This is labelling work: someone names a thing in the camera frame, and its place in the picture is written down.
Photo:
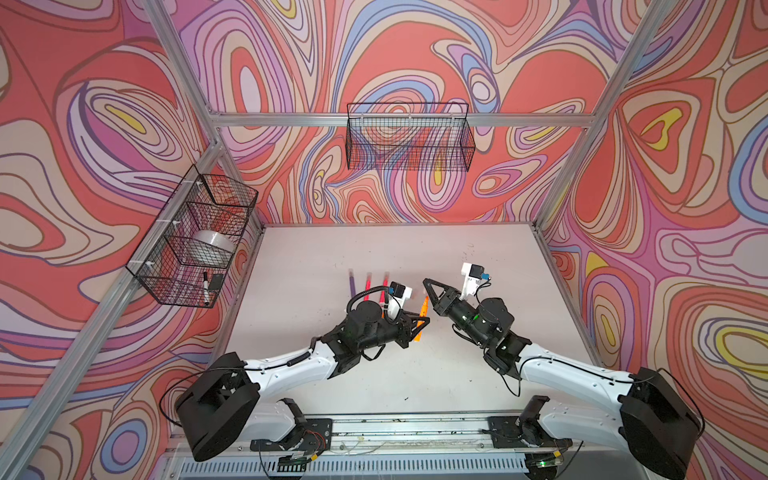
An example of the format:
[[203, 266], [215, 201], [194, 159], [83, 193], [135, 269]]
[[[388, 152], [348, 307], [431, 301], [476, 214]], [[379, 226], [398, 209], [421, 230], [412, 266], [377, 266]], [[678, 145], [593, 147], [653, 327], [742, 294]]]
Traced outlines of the purple highlighter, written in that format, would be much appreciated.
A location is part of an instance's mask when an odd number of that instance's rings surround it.
[[348, 270], [348, 284], [350, 290], [350, 297], [354, 297], [357, 294], [355, 275], [352, 269]]

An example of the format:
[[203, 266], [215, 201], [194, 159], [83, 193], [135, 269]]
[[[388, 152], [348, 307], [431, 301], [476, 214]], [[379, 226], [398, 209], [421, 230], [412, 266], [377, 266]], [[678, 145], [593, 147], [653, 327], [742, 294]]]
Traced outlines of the orange highlighter top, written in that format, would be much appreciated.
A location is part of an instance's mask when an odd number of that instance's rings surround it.
[[[429, 297], [426, 296], [422, 302], [422, 306], [420, 308], [419, 317], [420, 320], [417, 322], [418, 327], [422, 327], [425, 324], [425, 318], [427, 317], [429, 310]], [[414, 337], [414, 342], [419, 342], [421, 339], [421, 332], [418, 332], [417, 335]]]

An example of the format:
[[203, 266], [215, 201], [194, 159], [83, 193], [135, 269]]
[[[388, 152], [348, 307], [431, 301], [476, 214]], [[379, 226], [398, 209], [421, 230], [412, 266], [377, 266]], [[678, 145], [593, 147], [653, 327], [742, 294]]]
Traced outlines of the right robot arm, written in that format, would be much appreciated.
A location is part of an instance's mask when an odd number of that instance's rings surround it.
[[544, 385], [578, 399], [573, 406], [546, 395], [532, 397], [517, 420], [525, 444], [586, 441], [629, 453], [666, 479], [685, 478], [704, 423], [665, 375], [645, 367], [635, 373], [610, 370], [559, 355], [514, 333], [514, 317], [501, 298], [473, 306], [452, 286], [430, 278], [423, 285], [433, 311], [450, 319], [502, 379]]

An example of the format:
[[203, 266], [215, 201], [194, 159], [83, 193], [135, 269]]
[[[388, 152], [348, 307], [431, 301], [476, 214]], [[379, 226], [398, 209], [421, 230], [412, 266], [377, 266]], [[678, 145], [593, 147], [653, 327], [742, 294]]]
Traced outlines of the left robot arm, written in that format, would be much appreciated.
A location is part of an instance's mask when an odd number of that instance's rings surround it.
[[406, 349], [429, 323], [402, 308], [389, 312], [363, 301], [304, 350], [273, 359], [243, 360], [235, 352], [219, 357], [208, 369], [187, 376], [188, 387], [173, 403], [193, 459], [211, 460], [244, 441], [286, 451], [313, 439], [312, 451], [321, 452], [327, 441], [287, 392], [347, 373], [371, 358], [369, 350], [381, 354], [390, 343]]

